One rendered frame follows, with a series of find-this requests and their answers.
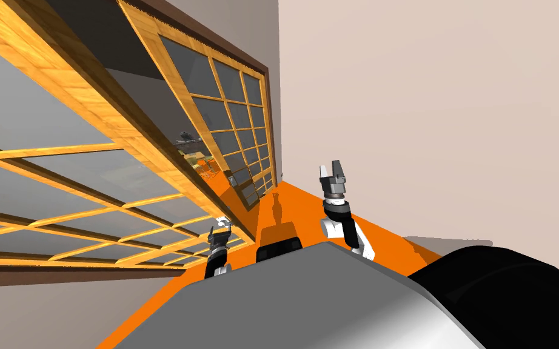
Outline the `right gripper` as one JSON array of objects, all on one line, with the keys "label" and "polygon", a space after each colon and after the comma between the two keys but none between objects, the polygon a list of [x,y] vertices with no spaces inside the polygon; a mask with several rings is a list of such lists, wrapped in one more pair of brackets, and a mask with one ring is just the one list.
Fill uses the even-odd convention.
[{"label": "right gripper", "polygon": [[326,199],[344,199],[346,177],[339,160],[332,161],[332,175],[329,176],[325,165],[320,166],[323,195]]}]

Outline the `wooden glazed door leaf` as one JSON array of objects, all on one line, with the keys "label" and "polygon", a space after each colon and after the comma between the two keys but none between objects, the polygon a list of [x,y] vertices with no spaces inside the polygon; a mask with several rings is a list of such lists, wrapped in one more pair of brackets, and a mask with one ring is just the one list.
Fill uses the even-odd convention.
[{"label": "wooden glazed door leaf", "polygon": [[277,182],[266,76],[132,0],[118,5],[240,202],[256,207]]},{"label": "wooden glazed door leaf", "polygon": [[118,0],[0,0],[0,266],[185,270],[223,172]]}]

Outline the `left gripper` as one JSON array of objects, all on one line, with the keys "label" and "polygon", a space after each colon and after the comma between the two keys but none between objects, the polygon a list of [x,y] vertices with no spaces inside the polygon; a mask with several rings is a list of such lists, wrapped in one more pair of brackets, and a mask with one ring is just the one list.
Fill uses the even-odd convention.
[{"label": "left gripper", "polygon": [[215,232],[214,228],[211,228],[207,237],[207,242],[209,243],[209,251],[214,252],[217,249],[225,249],[231,234],[231,225],[227,225],[227,230],[219,232]]}]

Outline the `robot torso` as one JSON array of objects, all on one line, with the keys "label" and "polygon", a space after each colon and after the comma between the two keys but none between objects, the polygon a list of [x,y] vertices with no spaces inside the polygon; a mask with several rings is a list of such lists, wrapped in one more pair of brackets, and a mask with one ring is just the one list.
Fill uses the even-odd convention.
[{"label": "robot torso", "polygon": [[322,242],[187,285],[115,349],[485,349],[409,278]]}]

